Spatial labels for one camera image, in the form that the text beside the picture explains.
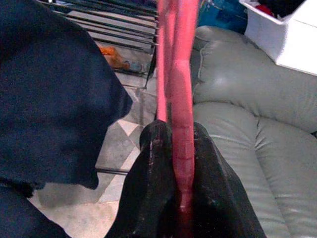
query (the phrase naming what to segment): gray leather couch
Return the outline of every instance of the gray leather couch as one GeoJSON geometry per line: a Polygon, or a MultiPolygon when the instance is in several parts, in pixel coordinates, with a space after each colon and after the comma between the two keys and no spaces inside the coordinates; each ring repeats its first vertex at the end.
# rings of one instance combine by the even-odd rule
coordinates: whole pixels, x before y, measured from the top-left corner
{"type": "Polygon", "coordinates": [[[317,77],[207,26],[191,67],[195,121],[240,177],[267,237],[317,238],[317,77]]]}

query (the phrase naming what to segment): white plastic bin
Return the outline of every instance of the white plastic bin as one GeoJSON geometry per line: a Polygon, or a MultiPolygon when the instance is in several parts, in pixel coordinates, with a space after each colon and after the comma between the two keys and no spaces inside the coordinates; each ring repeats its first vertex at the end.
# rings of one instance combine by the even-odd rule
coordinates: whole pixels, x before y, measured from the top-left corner
{"type": "Polygon", "coordinates": [[[256,9],[254,0],[239,2],[248,8],[250,40],[277,65],[317,75],[317,0],[306,0],[282,20],[256,9]]]}

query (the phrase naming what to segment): metal rack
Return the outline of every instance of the metal rack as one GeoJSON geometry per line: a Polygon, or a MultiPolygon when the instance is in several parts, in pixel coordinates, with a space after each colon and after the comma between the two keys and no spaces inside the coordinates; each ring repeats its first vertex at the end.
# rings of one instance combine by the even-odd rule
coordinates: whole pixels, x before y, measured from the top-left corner
{"type": "Polygon", "coordinates": [[[113,69],[118,73],[146,78],[154,71],[158,14],[156,10],[115,0],[38,0],[55,13],[86,29],[96,43],[109,44],[146,54],[147,72],[113,69]]]}

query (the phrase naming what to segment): tiled floor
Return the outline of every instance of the tiled floor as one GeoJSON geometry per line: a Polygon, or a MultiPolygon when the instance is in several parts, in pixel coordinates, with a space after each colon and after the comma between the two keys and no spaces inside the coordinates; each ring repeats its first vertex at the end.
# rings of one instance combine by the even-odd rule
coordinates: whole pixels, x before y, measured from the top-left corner
{"type": "MultiPolygon", "coordinates": [[[[140,153],[142,129],[154,120],[155,78],[148,90],[126,87],[133,99],[130,113],[109,127],[96,167],[128,170],[140,153]]],[[[125,176],[98,174],[96,190],[81,185],[48,183],[30,201],[72,238],[103,238],[117,213],[125,176]]]]}

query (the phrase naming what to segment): red object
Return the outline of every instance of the red object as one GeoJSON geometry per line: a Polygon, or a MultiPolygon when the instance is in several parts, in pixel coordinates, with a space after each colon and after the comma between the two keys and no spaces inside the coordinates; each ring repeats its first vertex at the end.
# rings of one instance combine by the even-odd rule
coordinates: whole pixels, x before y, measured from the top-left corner
{"type": "Polygon", "coordinates": [[[266,5],[257,5],[256,6],[257,9],[259,9],[262,12],[265,12],[266,14],[270,15],[270,16],[274,16],[273,12],[271,11],[271,9],[269,9],[266,5]]]}
{"type": "Polygon", "coordinates": [[[178,186],[177,238],[192,238],[194,117],[189,59],[199,0],[159,0],[158,113],[167,117],[171,103],[173,167],[178,186]]]}

